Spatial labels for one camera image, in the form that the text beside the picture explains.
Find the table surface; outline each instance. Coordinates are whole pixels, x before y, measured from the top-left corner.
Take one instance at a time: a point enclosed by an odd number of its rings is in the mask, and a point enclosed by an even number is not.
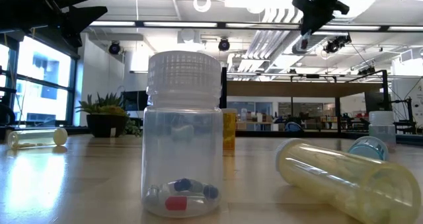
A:
[[[225,152],[223,158],[221,205],[189,219],[143,211],[140,138],[79,135],[70,137],[65,147],[20,151],[0,145],[0,223],[359,223],[282,180],[273,152],[283,140],[237,138],[235,152]],[[343,151],[352,142],[311,141]],[[423,184],[423,149],[399,146],[391,160],[409,168]],[[423,223],[423,217],[416,223]]]

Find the plastic jar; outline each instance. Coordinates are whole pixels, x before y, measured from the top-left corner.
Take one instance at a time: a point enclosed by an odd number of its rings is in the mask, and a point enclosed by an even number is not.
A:
[[[192,217],[219,204],[220,74],[216,59],[196,52],[162,52],[149,61],[141,198],[154,214]]]
[[[284,180],[365,224],[414,223],[421,193],[412,173],[384,161],[289,139],[276,149]]]
[[[397,146],[394,114],[391,111],[375,111],[369,113],[369,136],[379,138],[394,152]]]

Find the spotlight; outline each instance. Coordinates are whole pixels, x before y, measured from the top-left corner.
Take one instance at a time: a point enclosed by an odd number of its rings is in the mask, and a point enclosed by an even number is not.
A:
[[[108,52],[112,55],[119,55],[122,53],[122,48],[119,46],[119,42],[115,41],[112,42],[110,47],[108,48]]]
[[[226,52],[227,50],[229,50],[230,47],[231,47],[231,45],[230,45],[229,41],[227,40],[227,38],[220,39],[219,51]]]
[[[351,42],[350,35],[337,36],[334,40],[329,40],[328,44],[323,49],[326,53],[336,53],[339,49],[342,49],[346,44]]]

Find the security camera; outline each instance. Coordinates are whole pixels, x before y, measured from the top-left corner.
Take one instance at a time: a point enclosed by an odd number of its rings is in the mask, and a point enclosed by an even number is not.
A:
[[[118,41],[114,41],[108,48],[108,52],[112,55],[120,55],[123,52],[123,49],[120,47]]]
[[[227,50],[229,50],[230,47],[231,47],[231,45],[230,45],[229,41],[227,40],[227,38],[220,39],[219,51],[226,52]]]

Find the white container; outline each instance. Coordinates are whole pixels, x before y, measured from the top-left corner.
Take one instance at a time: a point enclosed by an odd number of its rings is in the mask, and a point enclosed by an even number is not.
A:
[[[247,121],[247,109],[246,108],[241,109],[241,121],[242,122]]]
[[[257,113],[257,122],[263,122],[263,114]]]
[[[192,217],[217,207],[223,179],[220,74],[220,63],[201,53],[162,52],[150,59],[152,105],[144,111],[141,174],[148,211]]]
[[[379,138],[394,152],[397,146],[394,114],[391,111],[375,111],[369,113],[369,136]]]
[[[12,149],[46,145],[64,145],[66,141],[67,132],[63,128],[12,131],[7,137],[7,144]]]

